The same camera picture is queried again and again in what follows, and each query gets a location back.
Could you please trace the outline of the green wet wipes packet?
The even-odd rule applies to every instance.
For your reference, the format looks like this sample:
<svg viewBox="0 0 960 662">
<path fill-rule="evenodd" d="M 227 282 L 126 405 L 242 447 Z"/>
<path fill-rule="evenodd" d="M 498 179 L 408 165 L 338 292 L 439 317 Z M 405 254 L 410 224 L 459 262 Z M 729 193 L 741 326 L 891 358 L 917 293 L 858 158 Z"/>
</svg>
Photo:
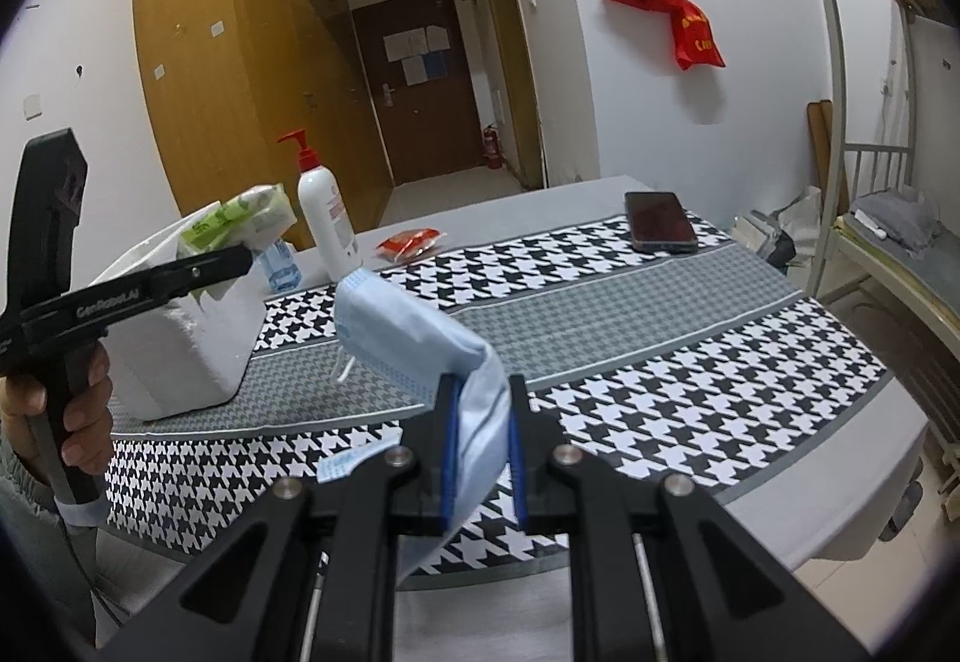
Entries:
<svg viewBox="0 0 960 662">
<path fill-rule="evenodd" d="M 257 184 L 226 202 L 205 207 L 179 231 L 178 259 L 242 246 L 252 262 L 298 221 L 283 184 Z"/>
</svg>

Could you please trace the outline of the blue face mask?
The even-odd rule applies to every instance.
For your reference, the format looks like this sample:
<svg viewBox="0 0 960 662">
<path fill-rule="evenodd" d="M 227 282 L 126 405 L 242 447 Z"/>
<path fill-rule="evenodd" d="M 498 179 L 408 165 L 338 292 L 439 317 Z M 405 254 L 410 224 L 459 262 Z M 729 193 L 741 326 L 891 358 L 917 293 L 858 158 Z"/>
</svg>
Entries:
<svg viewBox="0 0 960 662">
<path fill-rule="evenodd" d="M 508 464 L 511 392 L 494 348 L 459 320 L 370 270 L 358 269 L 335 287 L 338 353 L 332 379 L 370 369 L 397 391 L 434 407 L 439 382 L 455 377 L 454 412 L 446 423 L 441 477 L 444 534 L 405 537 L 398 575 L 407 577 L 438 556 L 493 490 Z"/>
</svg>

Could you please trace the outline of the white styrofoam box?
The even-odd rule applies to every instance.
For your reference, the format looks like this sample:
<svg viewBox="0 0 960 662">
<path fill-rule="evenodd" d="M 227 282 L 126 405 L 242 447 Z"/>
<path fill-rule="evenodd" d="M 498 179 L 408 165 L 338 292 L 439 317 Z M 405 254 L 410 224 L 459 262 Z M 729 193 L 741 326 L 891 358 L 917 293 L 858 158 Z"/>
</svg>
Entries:
<svg viewBox="0 0 960 662">
<path fill-rule="evenodd" d="M 219 298 L 187 295 L 112 325 L 104 345 L 124 410 L 151 421 L 235 397 L 265 319 L 262 288 L 252 269 Z"/>
</svg>

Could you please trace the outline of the blue spray bottle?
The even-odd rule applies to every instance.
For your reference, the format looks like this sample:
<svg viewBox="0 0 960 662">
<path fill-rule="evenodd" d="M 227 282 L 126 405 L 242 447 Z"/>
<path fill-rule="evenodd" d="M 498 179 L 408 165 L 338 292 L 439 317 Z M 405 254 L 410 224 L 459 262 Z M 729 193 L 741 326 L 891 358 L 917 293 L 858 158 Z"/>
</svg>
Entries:
<svg viewBox="0 0 960 662">
<path fill-rule="evenodd" d="M 259 263 L 270 290 L 277 295 L 296 290 L 301 285 L 302 275 L 295 260 L 295 252 L 291 251 L 291 246 L 285 239 L 277 239 L 272 246 L 263 249 Z"/>
</svg>

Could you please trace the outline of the white pump bottle red top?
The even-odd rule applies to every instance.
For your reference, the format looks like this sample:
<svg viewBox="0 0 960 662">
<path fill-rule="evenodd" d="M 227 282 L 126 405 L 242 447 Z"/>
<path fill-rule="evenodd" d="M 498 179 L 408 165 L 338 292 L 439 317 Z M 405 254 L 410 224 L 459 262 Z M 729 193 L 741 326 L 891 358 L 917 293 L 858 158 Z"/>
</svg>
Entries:
<svg viewBox="0 0 960 662">
<path fill-rule="evenodd" d="M 361 265 L 358 241 L 337 178 L 320 163 L 319 153 L 308 143 L 304 129 L 281 135 L 278 143 L 298 146 L 298 203 L 320 262 L 332 281 L 343 280 Z"/>
</svg>

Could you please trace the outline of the houndstooth table runner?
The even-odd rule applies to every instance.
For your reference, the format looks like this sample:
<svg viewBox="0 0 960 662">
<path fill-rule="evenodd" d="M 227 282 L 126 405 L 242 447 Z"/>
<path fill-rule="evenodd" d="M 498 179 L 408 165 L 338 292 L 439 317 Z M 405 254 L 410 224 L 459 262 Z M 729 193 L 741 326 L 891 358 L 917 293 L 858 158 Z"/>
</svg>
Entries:
<svg viewBox="0 0 960 662">
<path fill-rule="evenodd" d="M 692 254 L 638 251 L 607 217 L 272 299 L 229 402 L 116 417 L 112 532 L 195 555 L 281 477 L 327 478 L 454 392 L 444 474 L 482 483 L 416 582 L 556 563 L 527 535 L 508 465 L 509 386 L 563 439 L 631 478 L 731 499 L 796 462 L 887 386 L 869 348 L 708 221 Z"/>
</svg>

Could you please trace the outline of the red snack packet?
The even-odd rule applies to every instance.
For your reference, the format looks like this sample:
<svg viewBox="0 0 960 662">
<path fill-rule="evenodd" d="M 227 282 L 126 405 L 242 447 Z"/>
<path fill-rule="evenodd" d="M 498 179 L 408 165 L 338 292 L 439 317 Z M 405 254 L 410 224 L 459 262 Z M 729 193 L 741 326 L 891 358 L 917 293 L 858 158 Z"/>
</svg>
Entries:
<svg viewBox="0 0 960 662">
<path fill-rule="evenodd" d="M 444 231 L 429 226 L 398 231 L 376 246 L 376 254 L 392 263 L 407 263 L 433 251 L 444 238 Z"/>
</svg>

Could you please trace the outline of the wooden wardrobe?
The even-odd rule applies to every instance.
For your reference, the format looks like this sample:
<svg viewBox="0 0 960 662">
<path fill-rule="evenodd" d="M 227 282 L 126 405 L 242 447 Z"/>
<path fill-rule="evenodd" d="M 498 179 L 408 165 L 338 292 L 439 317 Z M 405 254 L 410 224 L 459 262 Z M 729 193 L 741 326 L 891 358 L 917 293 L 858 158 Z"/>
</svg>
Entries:
<svg viewBox="0 0 960 662">
<path fill-rule="evenodd" d="M 392 191 L 348 0 L 133 0 L 149 124 L 182 213 L 256 184 L 296 189 L 308 137 L 356 230 Z"/>
</svg>

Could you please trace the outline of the dark brown entrance door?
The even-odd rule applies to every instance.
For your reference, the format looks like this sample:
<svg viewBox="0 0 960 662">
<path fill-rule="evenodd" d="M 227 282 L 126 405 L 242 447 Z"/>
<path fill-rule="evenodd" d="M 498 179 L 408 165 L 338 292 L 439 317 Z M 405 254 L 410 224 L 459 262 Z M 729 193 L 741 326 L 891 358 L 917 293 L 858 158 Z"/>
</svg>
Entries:
<svg viewBox="0 0 960 662">
<path fill-rule="evenodd" d="M 352 12 L 397 185 L 477 168 L 482 129 L 454 0 L 388 0 Z"/>
</svg>

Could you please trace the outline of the black smartphone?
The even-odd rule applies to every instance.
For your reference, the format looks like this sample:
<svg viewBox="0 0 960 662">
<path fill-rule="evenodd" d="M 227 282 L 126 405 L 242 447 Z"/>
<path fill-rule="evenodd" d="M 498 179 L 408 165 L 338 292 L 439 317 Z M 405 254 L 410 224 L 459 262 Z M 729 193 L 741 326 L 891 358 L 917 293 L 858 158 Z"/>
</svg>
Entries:
<svg viewBox="0 0 960 662">
<path fill-rule="evenodd" d="M 626 192 L 625 215 L 635 251 L 692 254 L 698 249 L 697 233 L 674 192 Z"/>
</svg>

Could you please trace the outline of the red fire extinguisher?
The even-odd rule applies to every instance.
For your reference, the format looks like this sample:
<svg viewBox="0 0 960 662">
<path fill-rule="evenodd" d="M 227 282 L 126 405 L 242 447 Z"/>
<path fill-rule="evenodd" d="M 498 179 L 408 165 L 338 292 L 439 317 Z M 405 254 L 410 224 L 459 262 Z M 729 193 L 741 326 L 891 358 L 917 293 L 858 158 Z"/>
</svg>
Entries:
<svg viewBox="0 0 960 662">
<path fill-rule="evenodd" d="M 500 169 L 503 166 L 503 157 L 501 157 L 500 135 L 496 125 L 489 124 L 483 127 L 482 145 L 485 164 L 490 169 Z"/>
</svg>

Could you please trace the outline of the brown side door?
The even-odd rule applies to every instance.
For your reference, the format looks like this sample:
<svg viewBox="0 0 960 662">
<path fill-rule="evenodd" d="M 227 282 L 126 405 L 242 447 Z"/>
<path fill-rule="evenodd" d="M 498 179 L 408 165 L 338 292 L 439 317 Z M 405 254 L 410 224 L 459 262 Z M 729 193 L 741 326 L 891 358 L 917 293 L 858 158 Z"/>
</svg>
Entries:
<svg viewBox="0 0 960 662">
<path fill-rule="evenodd" d="M 517 179 L 526 189 L 544 189 L 542 129 L 526 25 L 519 0 L 488 0 L 516 146 Z"/>
</svg>

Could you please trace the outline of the metal bunk bed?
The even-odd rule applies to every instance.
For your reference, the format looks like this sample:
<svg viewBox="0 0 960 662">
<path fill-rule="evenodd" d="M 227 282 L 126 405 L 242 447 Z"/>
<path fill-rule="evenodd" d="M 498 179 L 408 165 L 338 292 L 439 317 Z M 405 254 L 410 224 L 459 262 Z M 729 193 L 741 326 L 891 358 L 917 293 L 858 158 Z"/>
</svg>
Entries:
<svg viewBox="0 0 960 662">
<path fill-rule="evenodd" d="M 857 265 L 861 275 L 822 295 L 838 301 L 872 281 L 923 322 L 931 338 L 924 353 L 908 366 L 907 379 L 921 392 L 921 405 L 932 431 L 947 451 L 958 447 L 958 233 L 944 226 L 924 251 L 910 251 L 893 239 L 879 238 L 851 210 L 856 200 L 882 192 L 900 192 L 916 185 L 919 139 L 919 67 L 913 28 L 935 23 L 957 31 L 952 12 L 942 0 L 889 0 L 900 33 L 905 129 L 896 139 L 856 142 L 850 137 L 850 87 L 846 75 L 846 25 L 839 0 L 822 0 L 827 25 L 833 103 L 832 155 L 828 166 L 827 205 L 815 243 L 809 295 L 820 295 L 827 263 L 835 256 Z"/>
</svg>

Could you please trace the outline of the white wall switch plate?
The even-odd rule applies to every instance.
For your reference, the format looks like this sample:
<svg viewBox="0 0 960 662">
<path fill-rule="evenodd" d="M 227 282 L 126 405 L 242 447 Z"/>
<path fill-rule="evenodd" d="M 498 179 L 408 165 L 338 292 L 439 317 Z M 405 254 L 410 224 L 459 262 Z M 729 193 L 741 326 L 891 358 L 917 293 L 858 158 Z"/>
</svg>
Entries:
<svg viewBox="0 0 960 662">
<path fill-rule="evenodd" d="M 23 114 L 25 114 L 26 121 L 32 121 L 32 119 L 41 118 L 41 116 L 43 116 L 43 103 L 41 103 L 41 96 L 26 96 L 26 98 L 23 100 Z"/>
</svg>

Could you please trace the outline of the wooden boards against wall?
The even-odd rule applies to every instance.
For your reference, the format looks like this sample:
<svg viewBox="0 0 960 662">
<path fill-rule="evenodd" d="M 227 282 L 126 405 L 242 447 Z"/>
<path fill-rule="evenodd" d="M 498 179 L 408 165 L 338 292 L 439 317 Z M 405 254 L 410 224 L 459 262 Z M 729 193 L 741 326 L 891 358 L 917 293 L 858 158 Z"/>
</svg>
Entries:
<svg viewBox="0 0 960 662">
<path fill-rule="evenodd" d="M 833 103 L 830 100 L 812 101 L 805 109 L 807 129 L 814 152 L 817 187 L 822 191 L 822 205 L 827 205 L 828 166 L 832 155 Z"/>
</svg>

